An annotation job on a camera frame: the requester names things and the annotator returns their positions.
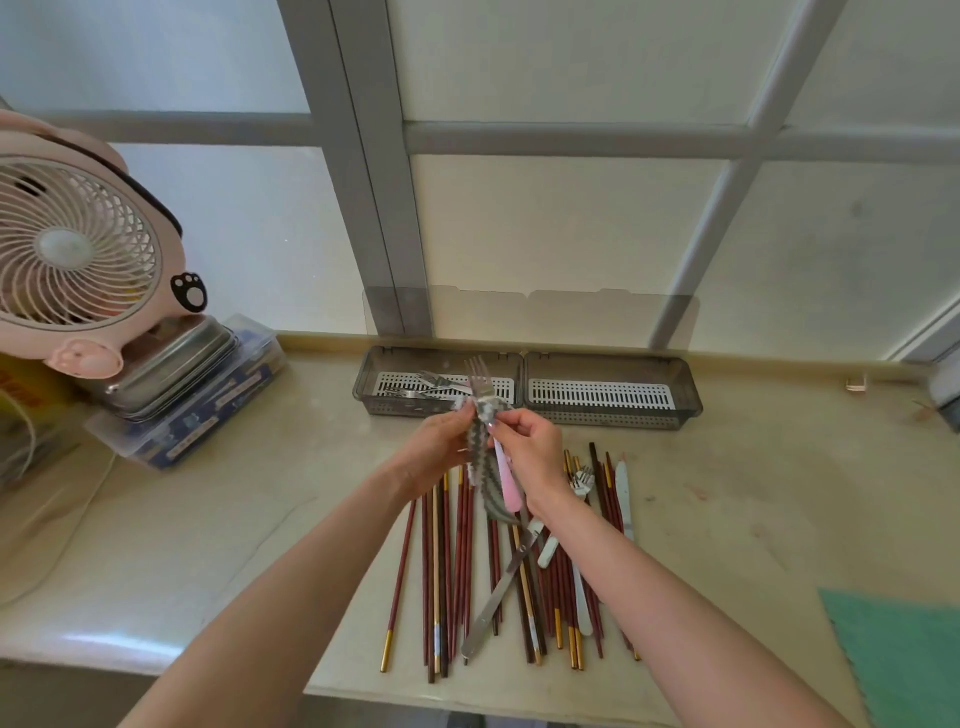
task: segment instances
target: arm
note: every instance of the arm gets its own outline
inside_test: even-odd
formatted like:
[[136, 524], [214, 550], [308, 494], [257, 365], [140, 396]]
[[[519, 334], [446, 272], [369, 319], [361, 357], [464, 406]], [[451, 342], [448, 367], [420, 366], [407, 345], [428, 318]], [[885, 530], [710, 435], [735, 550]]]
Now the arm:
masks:
[[772, 652], [573, 496], [558, 428], [526, 410], [498, 417], [492, 435], [531, 510], [610, 607], [684, 725], [849, 728]]
[[400, 511], [466, 461], [473, 414], [424, 421], [187, 646], [122, 728], [286, 724]]

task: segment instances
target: paw print decoration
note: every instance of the paw print decoration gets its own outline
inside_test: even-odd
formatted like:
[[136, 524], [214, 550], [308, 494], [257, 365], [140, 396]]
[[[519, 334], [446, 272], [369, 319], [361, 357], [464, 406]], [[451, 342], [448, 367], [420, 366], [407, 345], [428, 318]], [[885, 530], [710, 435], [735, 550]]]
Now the paw print decoration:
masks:
[[120, 352], [90, 339], [67, 339], [50, 354], [46, 364], [80, 379], [106, 379], [123, 369], [123, 357]]
[[200, 313], [206, 308], [206, 286], [196, 273], [181, 273], [170, 278], [177, 303], [190, 313]]

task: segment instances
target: plastic storage box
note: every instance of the plastic storage box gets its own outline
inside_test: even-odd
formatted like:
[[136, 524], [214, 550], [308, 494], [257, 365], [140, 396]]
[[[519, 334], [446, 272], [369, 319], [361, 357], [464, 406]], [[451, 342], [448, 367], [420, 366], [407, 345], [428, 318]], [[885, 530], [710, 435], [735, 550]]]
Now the plastic storage box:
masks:
[[417, 374], [426, 370], [445, 376], [458, 384], [468, 384], [467, 360], [480, 356], [490, 370], [493, 389], [514, 407], [523, 401], [520, 391], [523, 357], [512, 352], [460, 352], [409, 347], [372, 347], [360, 365], [353, 385], [353, 397], [372, 415], [429, 417], [447, 412], [461, 393], [441, 390], [435, 397], [405, 398], [391, 390], [421, 391], [428, 385]]
[[560, 425], [680, 429], [704, 410], [686, 362], [662, 356], [530, 352], [523, 400]]
[[101, 409], [86, 421], [86, 429], [117, 454], [158, 470], [180, 462], [273, 381], [286, 364], [283, 349], [269, 328], [239, 314], [224, 324], [240, 345], [187, 392], [181, 403], [139, 423]]

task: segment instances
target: cutlery tray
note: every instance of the cutlery tray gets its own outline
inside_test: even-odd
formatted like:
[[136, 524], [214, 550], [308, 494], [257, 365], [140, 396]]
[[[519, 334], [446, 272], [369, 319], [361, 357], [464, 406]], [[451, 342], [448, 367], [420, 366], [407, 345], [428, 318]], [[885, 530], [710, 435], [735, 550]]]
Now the cutlery tray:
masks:
[[391, 390], [409, 389], [418, 392], [430, 389], [420, 381], [418, 372], [426, 370], [469, 385], [467, 360], [480, 356], [490, 370], [493, 389], [512, 406], [523, 400], [520, 392], [523, 357], [515, 352], [457, 352], [442, 349], [415, 349], [412, 347], [371, 347], [364, 356], [360, 373], [353, 385], [353, 397], [364, 403], [372, 415], [399, 415], [401, 417], [429, 417], [447, 412], [460, 396], [453, 389], [440, 389], [429, 399], [407, 398]]
[[703, 412], [676, 357], [530, 352], [524, 406], [558, 425], [680, 429]]

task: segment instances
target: forearm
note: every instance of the forearm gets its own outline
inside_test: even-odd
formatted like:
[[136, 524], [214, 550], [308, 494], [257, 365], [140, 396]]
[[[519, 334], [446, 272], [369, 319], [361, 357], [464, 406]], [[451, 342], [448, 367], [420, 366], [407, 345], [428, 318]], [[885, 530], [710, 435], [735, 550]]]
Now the forearm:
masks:
[[371, 475], [201, 632], [122, 725], [285, 724], [404, 504], [399, 475]]
[[584, 503], [557, 495], [543, 515], [684, 725], [849, 726], [749, 633]]

